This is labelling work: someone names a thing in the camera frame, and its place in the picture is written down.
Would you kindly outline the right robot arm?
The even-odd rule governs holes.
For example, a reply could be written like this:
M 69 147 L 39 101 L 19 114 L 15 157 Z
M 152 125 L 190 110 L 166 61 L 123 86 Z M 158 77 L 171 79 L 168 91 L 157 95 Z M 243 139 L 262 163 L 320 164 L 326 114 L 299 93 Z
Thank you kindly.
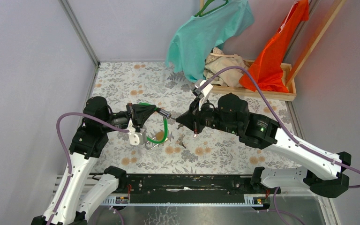
M 314 194 L 336 198 L 349 188 L 342 163 L 350 164 L 350 154 L 330 153 L 288 135 L 277 121 L 250 112 L 247 101 L 232 93 L 222 96 L 217 106 L 210 102 L 200 104 L 196 98 L 176 121 L 195 134 L 206 127 L 234 134 L 248 147 L 281 154 L 298 164 L 288 169 L 255 168 L 246 187 L 256 193 L 278 187 L 306 188 Z

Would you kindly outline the green cable lock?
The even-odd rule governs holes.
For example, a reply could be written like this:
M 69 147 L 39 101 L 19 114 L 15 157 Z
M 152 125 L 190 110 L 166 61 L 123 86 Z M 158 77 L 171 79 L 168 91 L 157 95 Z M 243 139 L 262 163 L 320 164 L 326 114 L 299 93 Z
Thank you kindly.
M 162 108 L 156 107 L 155 105 L 154 105 L 153 110 L 154 110 L 154 112 L 157 112 L 158 114 L 160 114 L 163 117 L 163 125 L 164 125 L 164 130 L 163 131 L 165 131 L 167 133 L 167 135 L 168 135 L 168 121 L 167 121 L 167 119 L 171 118 L 171 114 L 168 111 L 166 111 L 166 110 L 164 110 Z

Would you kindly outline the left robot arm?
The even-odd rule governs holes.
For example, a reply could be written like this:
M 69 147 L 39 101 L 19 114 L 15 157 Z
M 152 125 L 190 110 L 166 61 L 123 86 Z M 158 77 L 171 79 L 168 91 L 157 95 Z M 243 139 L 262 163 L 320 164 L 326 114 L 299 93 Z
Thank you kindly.
M 126 171 L 115 166 L 106 168 L 96 185 L 82 195 L 86 180 L 108 143 L 108 133 L 128 134 L 131 145 L 145 143 L 142 132 L 146 120 L 157 111 L 155 105 L 132 104 L 125 111 L 113 112 L 104 97 L 87 100 L 82 118 L 70 146 L 62 144 L 67 168 L 47 210 L 34 217 L 33 225 L 86 225 L 102 201 L 112 192 L 128 188 Z

